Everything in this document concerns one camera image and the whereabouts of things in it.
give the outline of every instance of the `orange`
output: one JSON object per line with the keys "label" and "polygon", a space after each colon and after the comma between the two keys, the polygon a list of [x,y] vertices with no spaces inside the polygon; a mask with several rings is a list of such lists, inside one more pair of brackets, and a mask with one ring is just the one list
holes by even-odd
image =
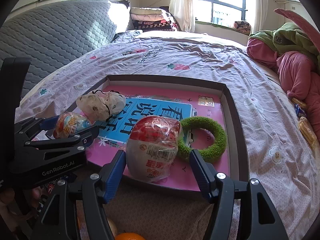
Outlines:
{"label": "orange", "polygon": [[122,233],[116,236],[115,240],[145,240],[136,233]]}

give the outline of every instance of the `snack package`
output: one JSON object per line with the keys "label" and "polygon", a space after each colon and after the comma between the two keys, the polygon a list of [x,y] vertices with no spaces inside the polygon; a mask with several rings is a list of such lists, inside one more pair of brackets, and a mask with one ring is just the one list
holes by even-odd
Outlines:
{"label": "snack package", "polygon": [[77,106],[91,121],[105,121],[112,114],[121,112],[126,103],[125,96],[119,92],[93,90],[76,100]]}
{"label": "snack package", "polygon": [[181,124],[176,119],[156,115],[140,119],[126,145],[130,174],[146,182],[168,177],[177,155],[180,132]]}
{"label": "snack package", "polygon": [[315,143],[317,142],[317,136],[310,129],[309,122],[305,117],[300,118],[300,121],[298,122],[298,128],[304,138],[308,141],[310,147],[314,149]]}
{"label": "snack package", "polygon": [[308,105],[297,98],[292,98],[291,101],[292,103],[299,105],[303,110],[308,110]]}
{"label": "snack package", "polygon": [[59,116],[53,136],[56,139],[68,138],[70,134],[74,134],[90,126],[89,120],[80,114],[63,113]]}
{"label": "snack package", "polygon": [[296,114],[299,118],[301,117],[307,118],[306,112],[298,104],[294,105],[294,109],[296,110]]}

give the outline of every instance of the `barcode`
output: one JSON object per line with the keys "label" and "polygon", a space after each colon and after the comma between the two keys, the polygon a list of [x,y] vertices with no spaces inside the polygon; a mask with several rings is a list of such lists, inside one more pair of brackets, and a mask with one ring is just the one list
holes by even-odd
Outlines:
{"label": "barcode", "polygon": [[168,149],[163,149],[163,147],[159,146],[149,146],[147,150],[147,154],[156,160],[164,160],[169,161],[174,156],[175,152]]}

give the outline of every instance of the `folded blanket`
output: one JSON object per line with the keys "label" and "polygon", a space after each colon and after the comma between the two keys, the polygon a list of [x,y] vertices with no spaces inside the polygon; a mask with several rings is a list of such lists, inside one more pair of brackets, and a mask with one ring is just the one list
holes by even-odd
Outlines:
{"label": "folded blanket", "polygon": [[251,34],[249,39],[263,41],[270,49],[278,52],[279,56],[289,51],[298,51],[318,65],[319,51],[308,36],[294,23],[285,23],[276,31],[259,31]]}
{"label": "folded blanket", "polygon": [[151,32],[151,31],[167,31],[167,32],[176,32],[178,31],[176,27],[164,28],[164,27],[155,27],[143,29],[143,32]]}
{"label": "folded blanket", "polygon": [[151,27],[151,25],[142,25],[142,26],[138,26],[138,27],[135,27],[136,30],[145,30],[145,29],[152,29],[152,30],[155,30],[156,28],[160,28],[160,29],[170,29],[172,28],[173,25],[170,24],[170,23],[166,23],[164,25],[160,25],[160,26],[154,26],[154,27]]}
{"label": "folded blanket", "polygon": [[133,26],[136,30],[142,30],[146,28],[154,28],[154,27],[173,27],[171,26],[171,22],[162,22],[157,21],[157,22],[143,22],[143,21],[133,21]]}
{"label": "folded blanket", "polygon": [[170,21],[161,20],[161,21],[132,21],[133,26],[139,26],[139,25],[152,25],[152,24],[160,24],[160,23],[170,23]]}
{"label": "folded blanket", "polygon": [[132,7],[130,13],[137,15],[165,14],[165,10],[157,8],[137,8]]}
{"label": "folded blanket", "polygon": [[148,22],[155,22],[155,21],[161,21],[161,20],[169,21],[169,17],[166,14],[150,14],[150,15],[131,14],[131,19],[134,21],[148,21]]}

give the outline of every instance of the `green donut toy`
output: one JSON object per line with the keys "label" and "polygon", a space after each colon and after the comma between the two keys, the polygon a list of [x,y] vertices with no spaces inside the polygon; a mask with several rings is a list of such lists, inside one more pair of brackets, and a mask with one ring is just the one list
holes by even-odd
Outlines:
{"label": "green donut toy", "polygon": [[[206,129],[214,135],[214,143],[203,150],[199,150],[205,162],[213,163],[218,160],[226,149],[226,132],[216,121],[202,116],[194,116],[180,121],[183,131],[192,128]],[[192,149],[184,144],[183,138],[178,141],[177,155],[182,159],[189,160]]]}

